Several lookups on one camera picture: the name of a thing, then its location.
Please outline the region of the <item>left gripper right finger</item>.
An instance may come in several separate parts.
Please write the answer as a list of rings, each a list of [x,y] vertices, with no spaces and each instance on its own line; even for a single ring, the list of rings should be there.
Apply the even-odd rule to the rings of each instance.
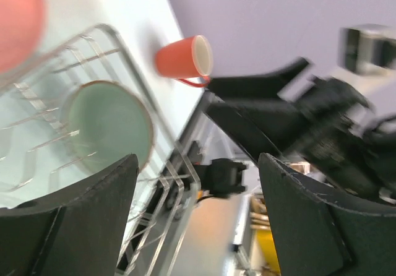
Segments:
[[[395,207],[258,161],[282,275],[395,275]]]

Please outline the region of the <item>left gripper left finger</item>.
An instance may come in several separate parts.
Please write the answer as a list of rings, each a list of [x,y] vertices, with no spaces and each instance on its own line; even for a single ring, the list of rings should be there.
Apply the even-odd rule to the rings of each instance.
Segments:
[[[137,182],[134,154],[1,209],[1,275],[114,275]]]

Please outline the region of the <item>green ceramic bowl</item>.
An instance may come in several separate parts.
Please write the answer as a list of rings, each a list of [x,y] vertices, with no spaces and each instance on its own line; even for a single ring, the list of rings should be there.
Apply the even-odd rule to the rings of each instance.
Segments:
[[[64,102],[61,122],[81,167],[97,173],[130,153],[143,170],[152,155],[155,131],[142,101],[116,82],[81,85]]]

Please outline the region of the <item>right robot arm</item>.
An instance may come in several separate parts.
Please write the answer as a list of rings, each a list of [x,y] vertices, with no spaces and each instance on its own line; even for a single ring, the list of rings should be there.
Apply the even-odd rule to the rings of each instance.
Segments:
[[[334,77],[312,78],[312,87],[295,101],[279,91],[310,65],[299,58],[268,74],[218,77],[207,86],[217,97],[207,116],[254,162],[262,153],[290,160],[298,155],[329,183],[356,196],[376,200],[382,188],[395,192],[395,133],[372,121],[361,135],[348,112],[372,104],[350,84]]]

